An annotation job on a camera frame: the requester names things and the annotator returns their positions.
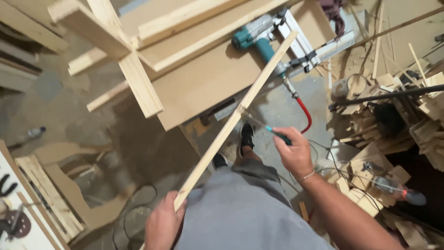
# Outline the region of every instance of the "gray shirt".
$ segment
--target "gray shirt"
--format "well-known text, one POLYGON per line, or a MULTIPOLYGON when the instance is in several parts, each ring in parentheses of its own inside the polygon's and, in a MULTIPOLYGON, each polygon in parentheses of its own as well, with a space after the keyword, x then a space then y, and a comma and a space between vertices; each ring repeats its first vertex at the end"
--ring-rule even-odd
POLYGON ((332 250, 277 194, 275 181, 220 169, 188 196, 175 249, 332 250))

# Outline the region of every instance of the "hand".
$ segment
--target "hand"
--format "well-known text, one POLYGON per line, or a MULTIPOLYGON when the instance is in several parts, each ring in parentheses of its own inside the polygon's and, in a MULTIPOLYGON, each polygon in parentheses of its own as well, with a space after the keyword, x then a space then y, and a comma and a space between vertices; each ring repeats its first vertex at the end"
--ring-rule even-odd
POLYGON ((282 164, 293 176, 300 180, 313 172, 311 162, 310 144, 294 127, 273 128, 274 132, 287 136, 292 146, 285 144, 284 140, 274 136, 273 141, 277 151, 281 155, 282 164))
POLYGON ((186 200, 177 212, 174 199, 177 191, 170 191, 157 204, 145 223, 145 250, 170 250, 185 215, 186 200))

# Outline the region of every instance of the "bracelet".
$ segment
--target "bracelet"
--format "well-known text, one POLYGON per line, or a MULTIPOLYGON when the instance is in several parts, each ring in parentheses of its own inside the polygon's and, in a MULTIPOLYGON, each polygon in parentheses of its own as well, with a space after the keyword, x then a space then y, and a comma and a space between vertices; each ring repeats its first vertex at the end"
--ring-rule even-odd
POLYGON ((315 171, 314 171, 314 168, 313 168, 313 172, 311 172, 311 174, 309 174, 309 175, 305 176, 304 178, 298 180, 298 182, 303 181, 303 180, 307 179, 308 177, 314 175, 314 172, 315 172, 315 171))

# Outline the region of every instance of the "man's right hand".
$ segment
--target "man's right hand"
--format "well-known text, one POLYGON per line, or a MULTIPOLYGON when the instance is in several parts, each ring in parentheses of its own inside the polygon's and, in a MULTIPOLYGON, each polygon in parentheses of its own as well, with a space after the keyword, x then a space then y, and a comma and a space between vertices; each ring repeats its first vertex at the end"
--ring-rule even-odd
POLYGON ((285 144, 284 140, 274 136, 273 141, 276 149, 281 155, 282 164, 288 169, 293 176, 300 180, 313 172, 313 164, 311 162, 310 144, 294 127, 289 128, 273 128, 274 132, 287 136, 292 146, 285 144))

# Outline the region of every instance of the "grey shorts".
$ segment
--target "grey shorts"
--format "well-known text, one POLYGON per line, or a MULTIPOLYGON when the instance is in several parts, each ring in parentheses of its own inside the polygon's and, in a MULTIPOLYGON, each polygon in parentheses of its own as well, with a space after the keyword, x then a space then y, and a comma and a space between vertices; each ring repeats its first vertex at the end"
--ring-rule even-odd
POLYGON ((232 171, 262 180, 281 183, 278 171, 274 167, 264 165, 261 161, 255 159, 243 159, 240 165, 233 166, 232 171))

